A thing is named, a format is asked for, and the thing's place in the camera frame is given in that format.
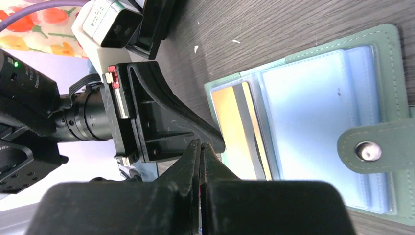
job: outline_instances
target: wallet snap button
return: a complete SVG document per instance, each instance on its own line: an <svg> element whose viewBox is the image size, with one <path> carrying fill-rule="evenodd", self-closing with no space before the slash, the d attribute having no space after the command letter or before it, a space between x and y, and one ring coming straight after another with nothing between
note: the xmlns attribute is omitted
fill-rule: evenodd
<svg viewBox="0 0 415 235"><path fill-rule="evenodd" d="M357 144L355 152L357 157L363 162L374 162L382 155L380 146L370 141Z"/></svg>

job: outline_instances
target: cable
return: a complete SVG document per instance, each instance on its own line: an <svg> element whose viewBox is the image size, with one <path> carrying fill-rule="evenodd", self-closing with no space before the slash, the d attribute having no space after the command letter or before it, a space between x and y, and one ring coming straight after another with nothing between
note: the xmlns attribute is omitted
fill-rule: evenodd
<svg viewBox="0 0 415 235"><path fill-rule="evenodd" d="M73 101L75 100L75 93L85 85L95 82L101 82L101 77L98 73L86 75L81 80L75 82L75 84L69 87L70 107L72 107Z"/></svg>
<svg viewBox="0 0 415 235"><path fill-rule="evenodd" d="M5 30L12 23L34 12L60 6L84 6L88 1L89 0L52 0L25 7L1 21L0 32Z"/></svg>

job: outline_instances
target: camera lens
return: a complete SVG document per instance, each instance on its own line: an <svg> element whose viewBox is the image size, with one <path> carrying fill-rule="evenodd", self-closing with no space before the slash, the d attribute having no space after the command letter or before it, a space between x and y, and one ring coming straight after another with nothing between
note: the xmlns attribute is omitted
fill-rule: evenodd
<svg viewBox="0 0 415 235"><path fill-rule="evenodd" d="M122 27L120 25L115 26L114 33L118 34L121 31Z"/></svg>
<svg viewBox="0 0 415 235"><path fill-rule="evenodd" d="M132 28L128 28L128 29L126 29L126 30L125 30L125 32L124 32L124 35L125 35L125 36L130 35L131 31L133 31L133 29L132 29Z"/></svg>

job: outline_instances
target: camera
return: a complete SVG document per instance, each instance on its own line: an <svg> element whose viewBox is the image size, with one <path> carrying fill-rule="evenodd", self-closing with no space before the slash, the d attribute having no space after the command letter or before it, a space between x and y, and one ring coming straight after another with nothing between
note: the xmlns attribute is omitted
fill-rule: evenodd
<svg viewBox="0 0 415 235"><path fill-rule="evenodd" d="M107 48L124 48L138 30L143 15L127 1L97 0L82 29Z"/></svg>
<svg viewBox="0 0 415 235"><path fill-rule="evenodd" d="M60 95L55 81L0 50L0 78L0 193L19 193L68 162L60 142L113 139L122 172L137 161L177 159L193 139L225 150L220 132L174 96L156 61L108 66Z"/></svg>

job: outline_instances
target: dark wooden table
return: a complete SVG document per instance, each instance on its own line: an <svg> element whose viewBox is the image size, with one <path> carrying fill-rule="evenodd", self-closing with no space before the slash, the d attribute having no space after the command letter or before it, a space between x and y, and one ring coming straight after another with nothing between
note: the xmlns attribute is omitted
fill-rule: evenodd
<svg viewBox="0 0 415 235"><path fill-rule="evenodd" d="M408 98L415 104L415 0L177 1L157 61L175 95L211 124L205 83L385 23L401 30ZM415 234L415 227L350 214L362 235Z"/></svg>

